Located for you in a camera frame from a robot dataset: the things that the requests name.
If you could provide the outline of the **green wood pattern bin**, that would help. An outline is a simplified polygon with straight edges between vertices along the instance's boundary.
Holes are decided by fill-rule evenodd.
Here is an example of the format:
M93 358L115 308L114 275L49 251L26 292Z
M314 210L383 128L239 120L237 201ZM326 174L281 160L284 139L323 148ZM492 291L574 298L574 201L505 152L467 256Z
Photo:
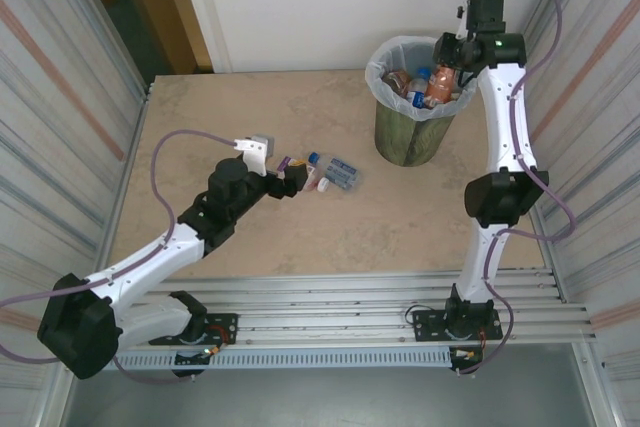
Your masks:
M416 167L437 153L454 117L425 121L411 118L376 103L375 147L394 165Z

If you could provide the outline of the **brown label milk tea bottle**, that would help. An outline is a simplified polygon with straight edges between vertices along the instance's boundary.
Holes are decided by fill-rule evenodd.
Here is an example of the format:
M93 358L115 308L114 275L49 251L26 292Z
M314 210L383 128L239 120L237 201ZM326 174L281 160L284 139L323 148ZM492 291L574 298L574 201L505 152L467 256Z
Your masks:
M455 77L455 69L447 66L439 66L437 70L431 74L427 84L424 98L425 106L434 108L439 104L449 102L455 86Z

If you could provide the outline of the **aluminium rail frame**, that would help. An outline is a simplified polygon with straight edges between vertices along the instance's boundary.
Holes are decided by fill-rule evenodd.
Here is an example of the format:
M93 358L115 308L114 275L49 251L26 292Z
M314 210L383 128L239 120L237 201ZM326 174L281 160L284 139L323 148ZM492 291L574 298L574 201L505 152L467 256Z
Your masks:
M154 305L184 290L212 313L238 315L237 348L404 347L415 341L405 311L442 308L457 277L426 271L171 278L134 305ZM562 300L550 270L501 270L495 288L514 311L496 307L510 344L595 341L585 306Z

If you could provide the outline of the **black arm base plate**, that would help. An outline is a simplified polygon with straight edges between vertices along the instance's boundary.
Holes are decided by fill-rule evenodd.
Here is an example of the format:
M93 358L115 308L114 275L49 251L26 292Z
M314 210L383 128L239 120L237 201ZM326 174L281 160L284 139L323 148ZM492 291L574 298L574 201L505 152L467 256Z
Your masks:
M445 310L414 310L411 312L417 342L479 341L483 333L487 340L503 338L502 324L496 310L487 318L471 316L451 320Z
M204 330L199 336L189 340L184 335L163 336L148 342L152 346L221 346L236 343L239 315L235 313L208 313L204 320Z

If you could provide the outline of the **purple grape juice bottle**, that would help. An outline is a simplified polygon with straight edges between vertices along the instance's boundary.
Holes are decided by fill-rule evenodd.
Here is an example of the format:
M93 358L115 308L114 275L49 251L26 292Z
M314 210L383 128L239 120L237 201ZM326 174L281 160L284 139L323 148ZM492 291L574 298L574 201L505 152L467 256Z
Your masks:
M304 166L307 171L307 180L303 186L304 191L324 193L329 189L329 180L316 167L303 160L285 156L279 163L276 171L278 172L278 176L283 178L286 167L300 165Z

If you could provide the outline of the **dark blue label water bottle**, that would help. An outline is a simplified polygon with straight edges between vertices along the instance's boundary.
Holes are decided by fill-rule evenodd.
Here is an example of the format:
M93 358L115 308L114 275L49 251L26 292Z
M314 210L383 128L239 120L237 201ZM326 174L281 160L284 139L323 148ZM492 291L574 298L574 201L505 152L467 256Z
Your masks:
M422 109L425 105L425 94L429 85L431 71L421 67L407 86L406 100L415 108Z

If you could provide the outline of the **white plastic bin liner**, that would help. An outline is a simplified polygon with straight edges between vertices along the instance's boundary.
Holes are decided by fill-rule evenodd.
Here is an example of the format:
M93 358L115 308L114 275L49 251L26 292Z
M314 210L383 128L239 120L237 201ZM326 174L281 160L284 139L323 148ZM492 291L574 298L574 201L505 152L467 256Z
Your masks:
M434 71L436 63L433 61L433 50L436 41L436 38L428 36L396 36L377 48L366 65L365 80L379 103L414 121L455 116L467 107L476 93L477 79L472 79L463 89L455 85L457 99L433 109L413 107L383 81L383 77L391 71L404 70L411 77L415 77L421 67Z

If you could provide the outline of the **red gold label bottle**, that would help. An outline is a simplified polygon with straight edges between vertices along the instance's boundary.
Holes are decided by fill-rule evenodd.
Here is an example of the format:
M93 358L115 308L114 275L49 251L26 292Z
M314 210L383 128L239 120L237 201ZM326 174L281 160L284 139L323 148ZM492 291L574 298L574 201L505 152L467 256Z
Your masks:
M388 72L382 77L382 81L402 98L406 97L411 80L411 76L402 69Z

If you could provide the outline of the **light blue label water bottle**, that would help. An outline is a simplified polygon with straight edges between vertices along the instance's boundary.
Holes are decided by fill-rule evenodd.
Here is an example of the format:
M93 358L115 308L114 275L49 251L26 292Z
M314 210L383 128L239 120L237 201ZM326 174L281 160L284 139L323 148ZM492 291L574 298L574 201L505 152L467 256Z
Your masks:
M344 191L354 190L359 181L359 170L336 156L311 152L308 161L321 178Z

